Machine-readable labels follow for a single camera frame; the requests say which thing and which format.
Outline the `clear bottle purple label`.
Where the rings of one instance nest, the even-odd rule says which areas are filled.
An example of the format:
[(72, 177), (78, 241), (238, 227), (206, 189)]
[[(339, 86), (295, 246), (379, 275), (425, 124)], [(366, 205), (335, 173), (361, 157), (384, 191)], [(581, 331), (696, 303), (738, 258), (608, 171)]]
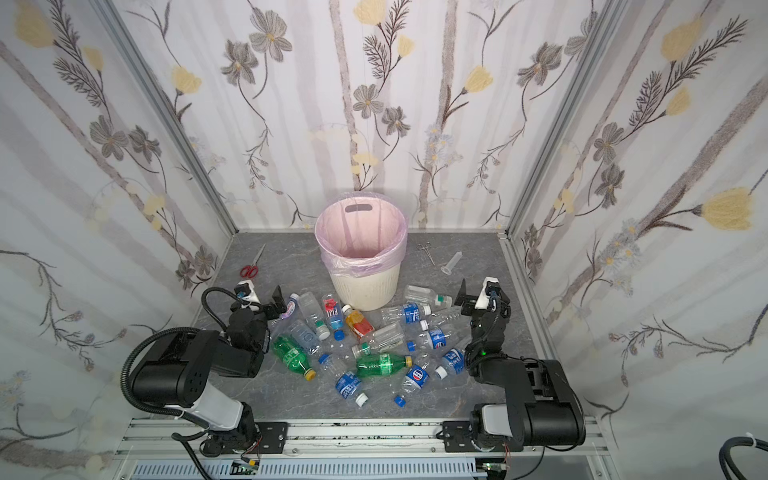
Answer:
[(271, 337), (273, 339), (285, 333), (290, 327), (292, 319), (298, 309), (297, 299), (298, 295), (296, 293), (291, 293), (285, 301), (286, 311), (281, 313), (277, 319), (270, 322)]

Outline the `clear crushed bottle white cap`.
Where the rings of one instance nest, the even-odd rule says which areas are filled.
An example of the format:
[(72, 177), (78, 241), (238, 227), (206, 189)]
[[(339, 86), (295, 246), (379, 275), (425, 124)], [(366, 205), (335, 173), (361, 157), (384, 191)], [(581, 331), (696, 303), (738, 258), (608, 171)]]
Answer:
[(423, 331), (442, 328), (448, 324), (453, 324), (462, 317), (461, 306), (453, 306), (444, 310), (435, 312), (420, 321), (419, 325)]

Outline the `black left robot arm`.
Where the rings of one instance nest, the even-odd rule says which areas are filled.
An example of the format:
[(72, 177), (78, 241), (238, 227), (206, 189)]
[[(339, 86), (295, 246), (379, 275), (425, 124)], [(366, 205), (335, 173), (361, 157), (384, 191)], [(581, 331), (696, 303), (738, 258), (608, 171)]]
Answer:
[(154, 333), (128, 355), (119, 378), (134, 408), (200, 427), (195, 436), (172, 436), (192, 457), (244, 454), (265, 446), (265, 429), (252, 408), (220, 391), (209, 377), (255, 378), (273, 346), (270, 324), (287, 311), (281, 288), (262, 301), (253, 284), (242, 281), (221, 291), (232, 301), (228, 320), (222, 320), (208, 302), (217, 290), (209, 287), (200, 296), (217, 329), (173, 327)]

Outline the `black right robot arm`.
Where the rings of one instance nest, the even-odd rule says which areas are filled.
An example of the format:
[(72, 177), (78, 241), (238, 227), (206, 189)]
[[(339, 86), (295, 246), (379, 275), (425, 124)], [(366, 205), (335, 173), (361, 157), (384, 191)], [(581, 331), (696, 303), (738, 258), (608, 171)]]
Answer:
[(504, 392), (502, 403), (479, 403), (467, 421), (445, 421), (437, 438), (448, 453), (521, 452), (540, 446), (570, 451), (583, 445), (583, 408), (557, 360), (513, 357), (503, 352), (511, 300), (493, 277), (477, 295), (462, 283), (454, 299), (469, 319), (470, 338), (443, 356), (441, 376), (466, 373)]

